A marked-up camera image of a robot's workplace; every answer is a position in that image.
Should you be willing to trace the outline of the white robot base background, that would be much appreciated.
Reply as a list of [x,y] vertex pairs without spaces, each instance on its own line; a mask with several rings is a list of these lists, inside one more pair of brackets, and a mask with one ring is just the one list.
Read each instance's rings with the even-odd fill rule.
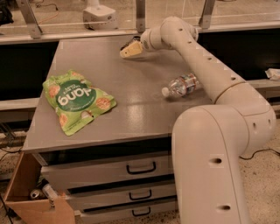
[[99,0],[87,0],[82,18],[87,29],[114,30],[118,28],[116,10],[100,4]]

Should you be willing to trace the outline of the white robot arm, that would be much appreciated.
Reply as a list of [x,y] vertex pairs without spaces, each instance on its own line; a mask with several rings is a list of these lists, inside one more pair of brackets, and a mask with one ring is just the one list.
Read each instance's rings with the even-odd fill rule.
[[192,25],[168,17],[130,40],[120,54],[177,51],[211,100],[184,111],[172,129],[181,224],[251,224],[238,159],[271,139],[276,115],[259,92],[197,39]]

